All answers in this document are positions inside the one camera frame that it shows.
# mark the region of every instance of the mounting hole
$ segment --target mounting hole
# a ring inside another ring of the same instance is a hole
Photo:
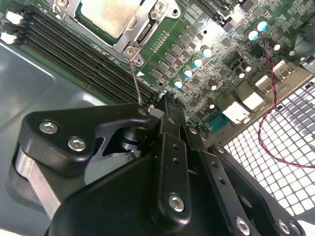
[[[173,158],[173,162],[176,164],[176,165],[179,165],[179,160],[177,158]]]
[[[172,15],[173,15],[173,16],[177,16],[177,15],[178,15],[178,10],[177,10],[177,9],[174,9],[173,12],[172,12]]]
[[[211,164],[214,166],[214,167],[218,167],[218,165],[217,165],[217,163],[215,163],[214,161],[213,162],[211,162]]]
[[[222,179],[222,178],[220,178],[220,183],[221,183],[221,184],[226,184],[225,180]]]

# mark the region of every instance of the silver screw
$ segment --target silver screw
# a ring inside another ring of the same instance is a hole
[[[241,217],[236,217],[235,219],[236,226],[238,229],[246,236],[250,235],[251,230],[248,226],[248,224],[241,218]]]
[[[301,235],[302,232],[300,231],[300,229],[292,222],[290,221],[290,226],[292,227],[292,229],[298,234]]]
[[[139,113],[140,115],[144,116],[144,117],[146,117],[146,116],[147,116],[147,113],[146,113],[146,111],[145,111],[145,110],[138,109],[138,113]]]
[[[286,224],[282,220],[278,220],[278,225],[283,232],[285,232],[287,235],[290,234],[289,228],[286,226]]]
[[[169,196],[168,202],[169,205],[177,212],[182,212],[185,208],[183,200],[175,194]]]
[[[71,138],[68,141],[68,146],[74,151],[83,151],[86,148],[85,142],[80,138]]]
[[[39,125],[41,132],[45,134],[55,134],[58,131],[58,126],[50,121],[45,121]]]
[[[163,14],[166,11],[166,6],[162,2],[158,2],[155,6],[155,11],[157,14]]]
[[[128,48],[127,49],[127,54],[128,55],[133,55],[134,54],[134,49],[133,48]]]
[[[221,148],[221,147],[217,147],[217,150],[219,153],[223,154],[224,153],[224,150]]]
[[[197,131],[194,128],[190,127],[189,130],[191,131],[191,133],[197,134]]]
[[[57,5],[61,7],[65,7],[68,5],[68,0],[57,0]]]

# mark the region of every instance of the ventilation grille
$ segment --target ventilation grille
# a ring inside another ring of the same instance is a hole
[[[315,206],[315,170],[279,163],[258,143],[259,122],[226,149],[292,215]],[[315,164],[315,79],[282,102],[263,125],[262,139],[271,153],[302,165]]]

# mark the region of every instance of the integrated circuit chip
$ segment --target integrated circuit chip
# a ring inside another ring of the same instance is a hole
[[[228,39],[228,38],[225,38],[223,41],[222,41],[222,45],[225,46],[225,47],[228,47],[231,43],[231,40]]]
[[[169,69],[169,66],[165,62],[161,61],[158,64],[158,68],[165,73]]]
[[[178,41],[180,41],[180,43],[183,44],[185,47],[187,47],[191,42],[191,40],[187,38],[185,35],[180,36]]]
[[[200,80],[199,80],[197,77],[195,77],[195,78],[191,81],[191,83],[194,84],[194,85],[197,85],[199,82],[200,82]]]
[[[199,39],[199,40],[202,40],[203,39],[203,35],[202,34],[197,34],[197,38]]]
[[[179,56],[183,52],[183,49],[177,43],[175,43],[174,46],[171,48],[171,51],[175,55]]]
[[[170,64],[173,64],[176,61],[176,58],[170,53],[166,53],[164,59]]]
[[[261,16],[262,13],[263,13],[263,11],[261,10],[260,7],[257,7],[254,11],[252,11],[252,14],[253,14],[255,17]]]
[[[156,78],[156,79],[160,79],[160,78],[162,78],[162,73],[160,73],[158,70],[156,70],[156,69],[154,69],[153,71],[152,71],[152,73],[151,73],[151,75],[154,77],[154,78]]]
[[[245,29],[244,29],[242,26],[239,26],[239,27],[235,30],[235,32],[236,32],[237,34],[239,34],[239,35],[243,35],[244,32],[245,32]]]
[[[187,28],[186,32],[192,37],[195,37],[199,33],[199,31],[192,25]]]

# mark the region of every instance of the electrolytic capacitor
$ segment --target electrolytic capacitor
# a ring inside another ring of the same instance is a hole
[[[198,57],[192,59],[192,64],[194,67],[199,68],[202,66],[202,60]]]
[[[242,78],[245,77],[244,71],[243,71],[241,68],[239,68],[239,67],[237,67],[237,68],[235,69],[235,74],[236,74],[240,79],[242,79]]]
[[[250,72],[252,70],[252,67],[246,61],[241,64],[241,67],[246,72]]]
[[[267,29],[268,23],[265,21],[257,21],[254,26],[259,32],[263,32]]]
[[[213,80],[208,81],[208,86],[210,87],[212,91],[217,89],[217,84]]]
[[[250,41],[255,41],[256,39],[258,39],[258,32],[254,29],[250,29],[246,32],[246,37]]]
[[[183,70],[183,73],[184,73],[184,78],[185,79],[189,79],[192,77],[192,70],[190,68],[185,68]]]
[[[174,80],[174,87],[175,87],[176,89],[181,89],[182,86],[183,86],[183,82],[182,82],[181,79],[175,79],[175,80]]]
[[[278,51],[281,48],[281,45],[274,40],[270,40],[267,46],[268,48],[272,48],[274,51]]]
[[[288,54],[289,56],[293,57],[296,55],[296,51],[291,48],[290,46],[285,46],[282,51],[285,53],[285,54]]]
[[[202,46],[201,53],[205,58],[209,58],[212,55],[212,50],[208,46]]]
[[[216,107],[214,101],[211,98],[207,99],[207,105],[210,109],[214,109]]]

